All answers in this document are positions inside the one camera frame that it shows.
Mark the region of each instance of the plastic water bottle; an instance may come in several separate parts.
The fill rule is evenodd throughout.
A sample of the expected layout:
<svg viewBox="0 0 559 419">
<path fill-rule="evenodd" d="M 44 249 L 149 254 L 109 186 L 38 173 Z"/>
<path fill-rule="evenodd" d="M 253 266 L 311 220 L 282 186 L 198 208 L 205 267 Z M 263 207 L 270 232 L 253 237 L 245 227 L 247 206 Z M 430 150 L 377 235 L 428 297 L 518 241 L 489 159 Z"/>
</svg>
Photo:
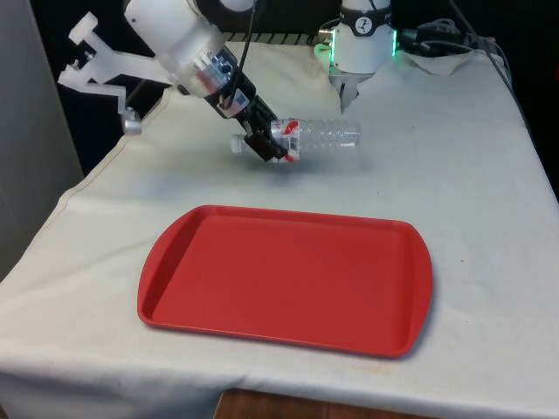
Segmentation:
<svg viewBox="0 0 559 419">
<path fill-rule="evenodd" d="M 270 126 L 273 138 L 288 155 L 279 162 L 299 161 L 301 154 L 337 153 L 357 148 L 361 140 L 359 123 L 351 120 L 275 120 Z M 231 140 L 235 154 L 251 150 L 242 136 Z"/>
</svg>

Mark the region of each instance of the black cable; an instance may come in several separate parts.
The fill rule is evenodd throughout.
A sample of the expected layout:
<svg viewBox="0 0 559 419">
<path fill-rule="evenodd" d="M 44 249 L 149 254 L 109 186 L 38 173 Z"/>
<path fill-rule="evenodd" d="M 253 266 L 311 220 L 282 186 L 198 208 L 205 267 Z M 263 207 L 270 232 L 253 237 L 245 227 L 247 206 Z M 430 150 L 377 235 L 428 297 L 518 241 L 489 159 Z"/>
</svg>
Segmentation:
<svg viewBox="0 0 559 419">
<path fill-rule="evenodd" d="M 487 47 L 487 43 L 483 42 L 483 39 L 481 39 L 478 36 L 478 33 L 475 31 L 472 24 L 470 24 L 468 19 L 466 19 L 466 16 L 464 16 L 464 14 L 462 13 L 462 10 L 460 10 L 460 8 L 456 5 L 456 3 L 454 3 L 454 0 L 448 0 L 448 3 L 451 5 L 452 9 L 454 10 L 454 13 L 456 13 L 456 16 L 460 19 L 462 24 L 472 34 L 472 36 L 476 40 L 477 44 L 481 45 L 481 47 L 483 48 L 483 51 L 486 53 L 487 57 L 491 61 L 491 64 L 493 64 L 493 67 L 495 67 L 495 70 L 497 70 L 497 73 L 500 75 L 500 78 L 503 80 L 503 83 L 505 83 L 505 86 L 507 87 L 508 91 L 510 92 L 510 94 L 512 95 L 512 97 L 514 99 L 514 103 L 518 107 L 518 111 L 521 113 L 521 117 L 522 117 L 522 120 L 524 121 L 524 125 L 526 126 L 526 129 L 528 130 L 528 135 L 530 136 L 530 140 L 532 140 L 532 144 L 535 147 L 534 136 L 532 135 L 532 131 L 530 130 L 530 126 L 528 124 L 528 119 L 526 118 L 526 114 L 522 110 L 521 103 L 518 100 L 518 98 L 516 97 L 516 94 L 514 94 L 514 90 L 513 90 L 512 85 L 508 82 L 507 77 L 505 76 L 503 71 L 500 69 L 499 65 L 495 61 L 495 58 L 493 58 L 493 55 L 489 51 L 489 48 Z"/>
<path fill-rule="evenodd" d="M 340 23 L 340 18 L 336 18 L 336 19 L 332 19 L 332 20 L 328 20 L 327 22 L 321 24 L 321 27 L 319 29 L 328 29 L 331 28 L 332 26 L 334 26 L 335 24 L 339 24 Z"/>
<path fill-rule="evenodd" d="M 245 48 L 243 49 L 243 55 L 241 55 L 241 60 L 238 64 L 237 71 L 235 72 L 235 78 L 233 79 L 233 84 L 231 88 L 231 97 L 224 103 L 224 109 L 227 110 L 231 107 L 233 100 L 235 99 L 235 92 L 237 91 L 238 84 L 241 80 L 241 74 L 243 73 L 243 67 L 245 67 L 246 55 L 248 54 L 248 48 L 251 45 L 252 39 L 252 31 L 254 30 L 254 21 L 256 20 L 256 8 L 258 5 L 259 0 L 254 0 L 252 4 L 252 11 L 251 11 L 251 22 L 248 25 L 248 32 L 246 33 L 246 41 L 245 41 Z"/>
</svg>

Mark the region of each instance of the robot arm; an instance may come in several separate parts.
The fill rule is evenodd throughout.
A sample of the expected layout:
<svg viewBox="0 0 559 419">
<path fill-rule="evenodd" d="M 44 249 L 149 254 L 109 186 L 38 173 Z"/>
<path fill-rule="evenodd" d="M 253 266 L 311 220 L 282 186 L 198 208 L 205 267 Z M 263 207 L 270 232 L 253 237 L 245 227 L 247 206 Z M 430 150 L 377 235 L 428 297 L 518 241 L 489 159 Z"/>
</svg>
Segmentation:
<svg viewBox="0 0 559 419">
<path fill-rule="evenodd" d="M 252 7 L 252 0 L 222 0 L 235 11 Z M 234 118 L 243 126 L 245 142 L 265 161 L 280 159 L 287 151 L 271 136 L 270 123 L 276 115 L 256 94 L 252 82 L 239 72 L 237 60 L 225 47 L 223 34 L 203 17 L 189 0 L 126 0 L 128 23 L 155 53 L 140 57 L 109 48 L 94 32 L 97 19 L 88 13 L 72 30 L 76 44 L 87 42 L 96 53 L 79 68 L 69 65 L 59 83 L 83 93 L 118 98 L 118 112 L 127 134 L 140 134 L 137 113 L 126 108 L 126 90 L 104 85 L 124 74 L 177 85 L 208 102 L 223 118 Z"/>
<path fill-rule="evenodd" d="M 254 1 L 221 0 L 235 11 L 250 9 Z M 125 0 L 124 15 L 155 57 L 113 51 L 93 32 L 97 19 L 88 13 L 70 39 L 76 45 L 88 43 L 95 54 L 89 54 L 81 68 L 79 63 L 67 66 L 60 74 L 60 84 L 83 93 L 117 97 L 126 134 L 140 134 L 141 120 L 126 106 L 126 89 L 105 83 L 123 74 L 176 85 L 205 99 L 223 118 L 236 119 L 246 131 L 245 142 L 263 160 L 287 156 L 288 151 L 271 132 L 276 115 L 256 94 L 225 47 L 223 34 L 202 16 L 195 0 Z M 344 75 L 375 72 L 391 55 L 389 21 L 390 0 L 342 0 L 331 58 L 334 68 Z"/>
</svg>

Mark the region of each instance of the plastic tray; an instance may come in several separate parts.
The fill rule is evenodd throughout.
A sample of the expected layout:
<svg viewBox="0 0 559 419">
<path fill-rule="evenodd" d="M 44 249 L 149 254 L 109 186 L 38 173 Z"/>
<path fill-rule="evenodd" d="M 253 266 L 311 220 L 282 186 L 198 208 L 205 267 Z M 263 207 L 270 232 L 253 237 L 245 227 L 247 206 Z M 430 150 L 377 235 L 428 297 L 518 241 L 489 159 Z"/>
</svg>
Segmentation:
<svg viewBox="0 0 559 419">
<path fill-rule="evenodd" d="M 151 326 L 398 357 L 429 311 L 429 253 L 407 223 L 205 206 L 141 274 Z"/>
</svg>

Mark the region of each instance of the white tablecloth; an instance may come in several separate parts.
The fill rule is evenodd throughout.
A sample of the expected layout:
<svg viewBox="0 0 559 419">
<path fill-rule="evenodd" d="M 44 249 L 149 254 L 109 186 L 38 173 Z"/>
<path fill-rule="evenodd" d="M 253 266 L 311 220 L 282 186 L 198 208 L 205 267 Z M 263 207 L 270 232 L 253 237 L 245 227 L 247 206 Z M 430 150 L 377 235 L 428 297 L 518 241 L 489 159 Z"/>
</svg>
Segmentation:
<svg viewBox="0 0 559 419">
<path fill-rule="evenodd" d="M 254 45 L 247 72 L 280 117 L 339 116 L 310 49 Z M 231 154 L 235 121 L 166 92 L 145 134 L 62 197 L 0 284 L 10 418 L 209 418 L 227 388 L 436 417 L 559 417 L 559 212 L 488 60 L 439 77 L 396 58 L 348 114 L 362 123 L 359 156 L 274 166 Z M 207 203 L 413 223 L 435 273 L 414 351 L 386 361 L 143 325 L 136 288 L 151 246 Z"/>
</svg>

